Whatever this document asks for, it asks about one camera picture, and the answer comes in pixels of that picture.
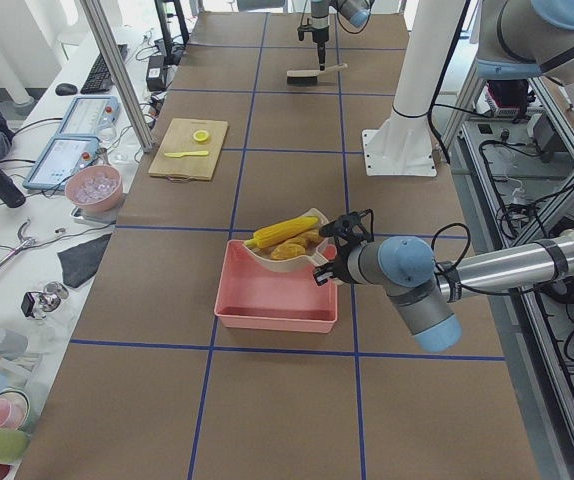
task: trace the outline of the white table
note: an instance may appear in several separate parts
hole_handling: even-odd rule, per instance
[[[145,85],[147,62],[139,62],[135,59],[136,51],[145,46],[143,34],[144,31],[130,28],[121,28],[114,32],[118,43],[127,43],[129,45],[127,71],[132,79],[137,98],[145,102],[148,98]],[[62,117],[74,97],[57,96],[54,92],[56,85],[64,82],[73,83],[80,89],[97,55],[98,48],[95,40],[89,34],[38,102],[31,115],[24,122],[24,125],[43,118]],[[109,94],[118,96],[115,87]],[[117,131],[120,133],[128,125],[127,115],[121,109],[116,123]],[[51,124],[40,124],[21,132],[14,138],[12,150],[7,158],[36,160],[51,136],[56,132],[57,127],[58,122],[54,122]],[[140,145],[133,133],[133,129],[129,129],[123,136],[118,151],[124,153],[129,159],[127,164],[115,165],[121,171],[124,178],[125,191],[128,191],[138,166],[134,156],[140,155]],[[29,172],[28,167],[30,165],[13,162],[5,163],[1,166],[8,174],[21,174],[24,176]],[[22,189],[20,186],[22,183],[21,178],[13,178],[21,188],[21,191],[35,193],[26,192]],[[54,230],[60,227],[65,227],[67,234],[76,234],[98,226],[97,224],[85,225],[74,222],[73,218],[70,217],[73,208],[73,205],[61,193],[54,195],[52,198],[45,198],[43,195],[32,196],[27,199],[23,206],[16,209],[7,208],[4,205],[0,206],[0,244],[10,247],[17,246],[19,242],[16,238],[16,232],[27,218],[31,219],[31,225],[27,229],[26,234],[35,237],[38,243],[54,238]],[[20,304],[23,295],[27,291],[42,290],[42,287],[50,281],[62,281],[62,270],[56,255],[57,252],[92,240],[112,230],[113,227],[108,227],[83,236],[60,240],[43,248],[21,252],[0,269],[0,327],[7,327],[24,333],[30,338],[29,349],[35,349],[39,353],[44,354],[42,361],[34,369],[33,375],[25,387],[32,401],[32,409],[37,413],[42,410],[45,404],[49,389],[55,379],[93,279],[75,290],[70,289],[70,297],[63,302],[61,307],[48,320],[47,324],[53,327],[55,334],[48,350],[43,349],[45,345],[44,338],[41,341],[44,333],[47,332],[45,327],[37,326],[25,319],[21,312]],[[6,250],[0,248],[0,259],[6,253]],[[14,474],[15,468],[12,468],[7,478],[13,478]]]

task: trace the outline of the pink bin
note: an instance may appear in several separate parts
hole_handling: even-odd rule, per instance
[[[334,247],[325,256],[332,259]],[[313,267],[274,273],[241,240],[227,243],[214,313],[226,327],[329,333],[338,319],[338,287],[316,285]]]

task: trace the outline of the cutting board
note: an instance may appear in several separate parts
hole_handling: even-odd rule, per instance
[[[165,138],[149,167],[152,177],[191,178],[211,180],[227,133],[227,122],[220,120],[197,120],[174,118],[169,124]],[[198,143],[192,138],[196,130],[207,130],[209,139]],[[190,152],[209,150],[206,157],[167,158],[166,152]]]

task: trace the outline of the black mouse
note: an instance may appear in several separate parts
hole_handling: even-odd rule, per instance
[[[76,85],[72,85],[71,83],[60,83],[56,87],[56,95],[65,96],[65,95],[76,95],[78,93],[78,87]]]

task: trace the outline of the yellow ring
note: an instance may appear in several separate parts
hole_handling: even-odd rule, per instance
[[[198,143],[203,143],[209,140],[209,132],[207,130],[196,130],[192,135],[193,139]]]

